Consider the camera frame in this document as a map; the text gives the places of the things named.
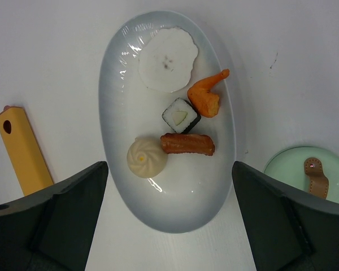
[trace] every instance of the plate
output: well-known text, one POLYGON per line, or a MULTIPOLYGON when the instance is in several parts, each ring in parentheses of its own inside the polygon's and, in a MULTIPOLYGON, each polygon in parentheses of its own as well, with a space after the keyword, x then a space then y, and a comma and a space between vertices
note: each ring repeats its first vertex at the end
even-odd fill
POLYGON ((212 138, 216 146, 213 156, 171 154, 165 169, 150 179, 136 177, 126 159, 136 137, 159 139, 173 132, 162 120, 163 111, 178 97, 188 100, 186 92, 196 81, 220 71, 205 34, 190 19, 173 11, 154 11, 131 19, 113 36, 105 52, 99 78, 99 116, 107 161, 127 207, 153 229, 186 233, 200 228, 219 212, 232 187, 236 152, 225 81, 213 88, 221 97, 219 114, 212 119, 203 117, 191 131, 212 138), (138 57, 158 30, 172 27, 190 33, 199 53, 189 84, 174 93, 161 93, 141 81, 138 57))
POLYGON ((324 175, 329 179, 327 200, 339 203, 339 156, 326 149, 310 146, 288 148, 268 162, 264 174, 309 192, 310 181, 304 172, 304 161, 310 157, 321 161, 324 175))

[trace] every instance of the white surface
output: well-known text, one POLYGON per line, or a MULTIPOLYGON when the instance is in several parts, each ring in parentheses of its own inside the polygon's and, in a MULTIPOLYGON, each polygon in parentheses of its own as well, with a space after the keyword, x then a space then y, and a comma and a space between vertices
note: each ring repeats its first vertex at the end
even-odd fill
MULTIPOLYGON (((98 116, 105 48, 125 21, 163 8, 198 20, 227 48, 247 163, 262 169, 301 143, 339 154, 339 1, 0 1, 0 112, 25 106, 55 181, 105 159, 98 116)), ((0 138, 0 203, 20 196, 0 138)), ((170 235, 139 222, 109 180, 87 270, 254 270, 254 263, 234 193, 205 227, 170 235)))
POLYGON ((162 135, 172 132, 162 119, 169 104, 178 97, 187 99, 187 90, 196 81, 220 71, 203 32, 176 12, 148 12, 135 17, 118 30, 105 53, 99 78, 99 114, 108 165, 123 201, 153 229, 187 233, 200 228, 220 211, 232 187, 228 165, 235 161, 236 148, 225 80, 212 89, 221 96, 219 114, 211 119, 203 117, 191 131, 212 138, 216 146, 213 156, 170 154, 163 171, 148 180, 134 176, 126 164, 127 151, 136 137, 154 137, 159 143, 162 135), (138 56, 160 29, 175 26, 186 35, 190 33, 199 50, 191 63, 191 81, 175 93, 148 89, 138 72, 138 56))

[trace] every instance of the white round food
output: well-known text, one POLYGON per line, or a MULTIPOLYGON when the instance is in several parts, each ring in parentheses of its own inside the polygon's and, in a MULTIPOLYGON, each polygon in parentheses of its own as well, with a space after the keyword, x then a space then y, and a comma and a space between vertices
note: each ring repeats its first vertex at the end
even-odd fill
POLYGON ((136 138, 127 153, 129 169, 140 178, 152 178, 166 166, 167 154, 158 140, 136 138))
POLYGON ((161 29, 142 49, 138 72, 148 88, 171 93, 188 84, 197 55, 189 33, 181 28, 161 29))

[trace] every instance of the fried sausage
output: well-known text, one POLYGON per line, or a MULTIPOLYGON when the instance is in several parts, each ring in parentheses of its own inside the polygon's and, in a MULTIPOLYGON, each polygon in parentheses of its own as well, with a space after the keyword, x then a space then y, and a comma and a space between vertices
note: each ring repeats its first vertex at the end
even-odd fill
POLYGON ((167 133, 160 137, 163 151, 167 154, 196 153, 212 156, 215 145, 212 139, 199 134, 171 134, 167 133))

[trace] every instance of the fried chicken wing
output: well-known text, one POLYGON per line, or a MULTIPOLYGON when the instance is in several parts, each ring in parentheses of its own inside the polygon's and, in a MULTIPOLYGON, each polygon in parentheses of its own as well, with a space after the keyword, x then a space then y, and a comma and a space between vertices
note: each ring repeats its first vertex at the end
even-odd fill
POLYGON ((211 88, 229 75, 230 70, 224 69, 217 75, 199 80, 187 91, 189 100, 202 116, 214 117, 219 113, 220 96, 211 93, 211 88))

